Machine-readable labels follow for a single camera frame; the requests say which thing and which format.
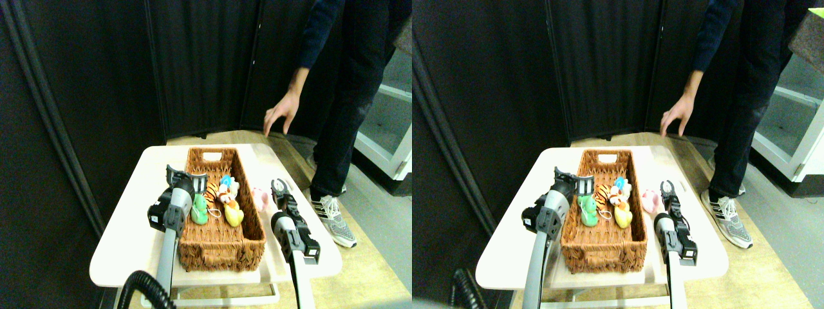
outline plush tiger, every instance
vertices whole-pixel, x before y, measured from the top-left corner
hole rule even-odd
[[[610,188],[606,185],[596,185],[595,194],[592,195],[599,205],[606,205],[606,201],[610,197]]]
[[[204,192],[204,198],[206,198],[206,203],[209,206],[214,205],[214,199],[218,197],[218,184],[210,182],[206,186],[206,192]]]

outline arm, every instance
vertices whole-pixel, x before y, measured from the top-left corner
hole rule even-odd
[[[317,0],[311,7],[309,20],[303,29],[300,52],[297,54],[299,68],[311,68],[315,64],[343,6],[344,0]]]
[[[723,38],[723,32],[727,29],[729,19],[733,10],[737,7],[737,0],[709,0],[709,6],[704,13],[704,22],[701,30],[698,31],[698,39],[695,42],[695,57],[692,60],[693,71],[684,86],[684,94],[681,99],[672,106],[670,110],[661,117],[661,136],[667,135],[667,127],[675,119],[681,120],[678,126],[678,135],[684,135],[687,121],[692,115],[692,107],[695,104],[695,94],[701,84],[704,71],[709,67],[709,61],[715,55]]]
[[[326,44],[326,38],[329,37],[335,18],[343,5],[344,0],[317,0],[311,7],[309,20],[303,29],[301,49],[297,54],[297,70],[292,75],[286,95],[277,105],[266,110],[266,116],[263,118],[263,135],[269,136],[272,124],[281,116],[286,117],[286,121],[283,122],[283,134],[289,131],[289,125],[292,124],[300,106],[301,91],[309,75],[309,69],[315,64],[318,54]]]
[[[266,116],[263,118],[263,135],[269,136],[269,130],[272,129],[272,124],[281,116],[286,117],[286,121],[283,122],[283,134],[289,131],[289,125],[292,124],[292,119],[295,118],[297,108],[300,106],[303,83],[306,82],[308,75],[308,68],[295,70],[286,95],[283,96],[283,99],[280,99],[277,105],[266,110]]]

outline black curtain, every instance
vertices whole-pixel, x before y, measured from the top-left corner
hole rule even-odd
[[[658,131],[662,114],[669,110],[684,93],[684,85],[692,72],[695,39],[704,21],[706,1],[665,1],[663,33],[658,50],[658,61],[649,99],[646,129]],[[686,126],[685,135],[718,140],[724,114],[733,97],[735,72],[738,64],[738,32],[743,2],[733,13],[723,40],[712,62],[701,79],[695,106]],[[670,133],[678,132],[678,123],[671,124]]]
[[[166,137],[236,129],[260,2],[147,3]]]
[[[569,137],[642,130],[661,3],[547,3]]]
[[[412,294],[445,302],[452,272],[474,271],[489,240],[483,213],[496,224],[541,151],[569,140],[543,2],[415,2],[413,12]],[[438,106],[443,119],[427,119],[422,109]]]
[[[249,77],[249,91],[241,116],[242,128],[262,129],[266,110],[278,104],[286,94],[296,69],[303,27],[314,3],[314,0],[265,1],[255,47],[255,66]],[[335,98],[342,45],[341,16],[338,15],[321,54],[309,72],[301,93],[301,108],[289,128],[289,134],[315,140],[321,135]],[[272,126],[272,131],[283,132],[282,119]]]
[[[143,2],[24,2],[49,89],[108,222],[143,149],[162,145]]]
[[[93,307],[95,233],[40,118],[0,14],[0,307]]]

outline sneaker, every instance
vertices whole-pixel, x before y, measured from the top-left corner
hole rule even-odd
[[[312,153],[311,155],[309,155],[309,157],[306,160],[307,160],[307,165],[309,166],[309,168],[311,168],[313,171],[317,171],[317,163],[315,162],[315,154]],[[344,184],[343,188],[340,188],[340,193],[341,194],[346,193],[346,184]]]
[[[344,217],[340,215],[340,208],[338,206],[338,198],[327,195],[319,201],[313,200],[311,206],[315,209],[315,213],[321,219],[326,231],[332,235],[332,239],[338,245],[351,248],[358,244],[355,240],[355,235],[349,230],[346,225]]]
[[[701,193],[701,203],[713,214],[715,224],[719,226],[721,234],[727,237],[729,242],[744,249],[752,248],[750,233],[744,228],[744,223],[738,219],[738,213],[735,211],[735,199],[725,196],[716,202],[711,202],[709,190],[705,190]]]
[[[707,164],[709,164],[709,168],[712,168],[715,171],[715,155],[707,160]],[[747,192],[747,188],[744,188],[744,183],[741,183],[741,186],[738,187],[738,195],[744,195]]]

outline person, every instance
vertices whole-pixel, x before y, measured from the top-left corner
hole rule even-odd
[[[317,170],[310,186],[311,204],[338,245],[354,247],[357,240],[340,214],[343,189],[358,128],[383,79],[383,69],[395,52],[393,41],[411,13],[409,0],[318,0],[304,27],[292,81],[283,98],[264,117],[264,135],[284,117],[289,130],[300,102],[303,84],[320,54],[335,18],[343,10],[343,48],[335,98],[314,148]]]
[[[742,194],[742,180],[747,171],[747,158],[753,135],[767,110],[779,76],[787,66],[792,52],[788,45],[808,8],[815,0],[745,1],[741,15],[740,54],[736,72],[733,102],[719,145],[715,148],[715,174],[709,188],[701,194],[701,202],[714,215],[721,233],[735,246],[751,248],[752,238],[738,218],[735,198]],[[710,0],[704,22],[695,43],[694,69],[684,87],[681,99],[663,114],[661,136],[674,119],[680,119],[678,135],[692,115],[695,93],[709,61],[729,23],[736,0]]]

